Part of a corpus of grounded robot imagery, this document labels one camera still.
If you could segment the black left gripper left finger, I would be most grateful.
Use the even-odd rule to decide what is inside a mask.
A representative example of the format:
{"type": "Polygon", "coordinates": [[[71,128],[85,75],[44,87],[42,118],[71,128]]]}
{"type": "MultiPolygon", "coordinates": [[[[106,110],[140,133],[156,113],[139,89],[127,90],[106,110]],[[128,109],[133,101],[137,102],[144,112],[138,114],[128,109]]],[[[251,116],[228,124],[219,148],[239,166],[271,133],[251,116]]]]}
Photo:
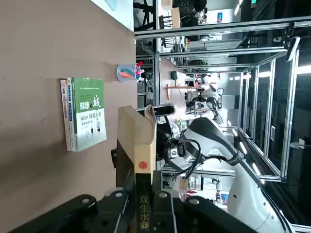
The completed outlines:
{"type": "Polygon", "coordinates": [[[11,230],[12,233],[126,233],[135,215],[134,175],[102,199],[79,195],[11,230]]]}

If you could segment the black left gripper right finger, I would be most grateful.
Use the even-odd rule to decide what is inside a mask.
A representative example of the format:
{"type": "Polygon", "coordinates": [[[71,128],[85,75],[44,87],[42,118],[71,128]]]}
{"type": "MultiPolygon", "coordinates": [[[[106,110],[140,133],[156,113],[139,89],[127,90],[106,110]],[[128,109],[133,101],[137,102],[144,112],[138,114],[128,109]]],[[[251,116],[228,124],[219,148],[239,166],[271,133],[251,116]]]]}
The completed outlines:
{"type": "Polygon", "coordinates": [[[152,233],[254,233],[255,230],[200,196],[182,201],[162,189],[162,172],[154,171],[152,233]]]}

